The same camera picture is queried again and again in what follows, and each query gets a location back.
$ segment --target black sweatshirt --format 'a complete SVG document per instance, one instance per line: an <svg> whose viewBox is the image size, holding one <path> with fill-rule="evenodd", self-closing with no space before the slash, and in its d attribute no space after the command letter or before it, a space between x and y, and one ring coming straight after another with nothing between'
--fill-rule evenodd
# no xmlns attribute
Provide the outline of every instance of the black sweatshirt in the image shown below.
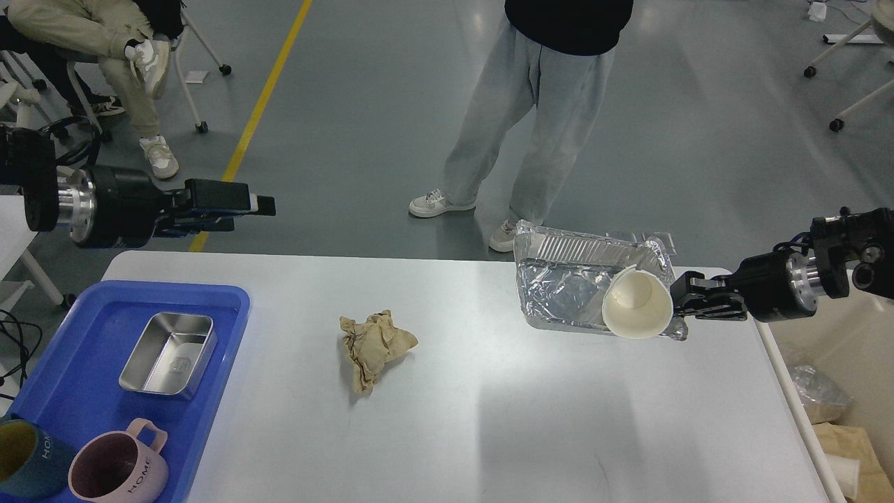
<svg viewBox="0 0 894 503"><path fill-rule="evenodd" d="M506 0L506 17L536 43L568 55L600 55L618 45L633 0Z"/></svg>

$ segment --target paper cup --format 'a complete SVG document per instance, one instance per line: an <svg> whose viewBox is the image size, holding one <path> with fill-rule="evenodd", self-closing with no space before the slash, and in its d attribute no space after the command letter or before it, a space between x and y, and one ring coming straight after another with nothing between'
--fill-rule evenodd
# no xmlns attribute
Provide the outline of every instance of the paper cup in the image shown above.
<svg viewBox="0 0 894 503"><path fill-rule="evenodd" d="M847 498L856 501L856 490L860 485L860 460L849 457L826 455L829 466L835 474L841 492Z"/></svg>
<svg viewBox="0 0 894 503"><path fill-rule="evenodd" d="M671 293L656 275L630 266L611 279L603 298L603 321L614 335L655 337L668 327L672 316Z"/></svg>

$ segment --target chair wheel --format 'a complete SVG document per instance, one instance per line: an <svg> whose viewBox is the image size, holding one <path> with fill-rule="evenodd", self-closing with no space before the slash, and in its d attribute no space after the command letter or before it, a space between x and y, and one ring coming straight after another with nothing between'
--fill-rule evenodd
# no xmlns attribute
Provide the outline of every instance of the chair wheel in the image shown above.
<svg viewBox="0 0 894 503"><path fill-rule="evenodd" d="M66 294L62 299L62 307L65 309L71 309L74 305L74 301L78 300L78 296L75 294Z"/></svg>

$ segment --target gray sweatpants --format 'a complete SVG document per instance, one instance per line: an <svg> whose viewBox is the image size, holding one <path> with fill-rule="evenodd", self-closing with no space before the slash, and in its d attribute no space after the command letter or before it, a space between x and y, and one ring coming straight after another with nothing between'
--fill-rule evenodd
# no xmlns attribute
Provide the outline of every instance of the gray sweatpants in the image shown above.
<svg viewBox="0 0 894 503"><path fill-rule="evenodd" d="M112 86L143 138L158 135L155 104L124 57L129 40L152 38L152 27L131 0L12 0L9 21L22 35L97 56Z"/></svg>
<svg viewBox="0 0 894 503"><path fill-rule="evenodd" d="M605 94L614 49L565 55L535 43L504 18L478 79L441 189L453 204L475 201L506 132L536 107L534 133L512 187L509 218L542 224L584 148Z"/></svg>

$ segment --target cable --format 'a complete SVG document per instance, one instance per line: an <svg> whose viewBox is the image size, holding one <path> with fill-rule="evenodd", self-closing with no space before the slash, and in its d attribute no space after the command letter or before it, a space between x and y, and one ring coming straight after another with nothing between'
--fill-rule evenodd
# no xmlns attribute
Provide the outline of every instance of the cable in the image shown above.
<svg viewBox="0 0 894 503"><path fill-rule="evenodd" d="M785 243L778 243L776 246L773 246L773 251L778 252L783 248L791 249L791 248L800 248L802 255L807 255L807 251L813 247L813 244L810 240L810 233L799 233L795 237L791 238L791 241L786 241Z"/></svg>
<svg viewBox="0 0 894 503"><path fill-rule="evenodd" d="M16 372L21 372L19 377L19 389L25 385L25 379L28 378L28 361L30 361L31 357L40 347L40 343L44 340L44 331L43 329L34 324L28 323L26 321L19 321L18 318L13 316L9 311L5 311L0 309L0 314L3 314L8 320L0 320L0 334L3 334L6 338L13 341L15 345L19 347L19 364L12 367L6 374L0 376L0 385L3 384L4 379L14 375ZM13 325L15 327L16 336L10 333L9 329L6 325ZM38 330L38 341L35 343L33 348L28 348L25 344L25 327L36 328ZM6 398L8 400L14 399L13 396L9 396L3 393L0 393L0 398Z"/></svg>

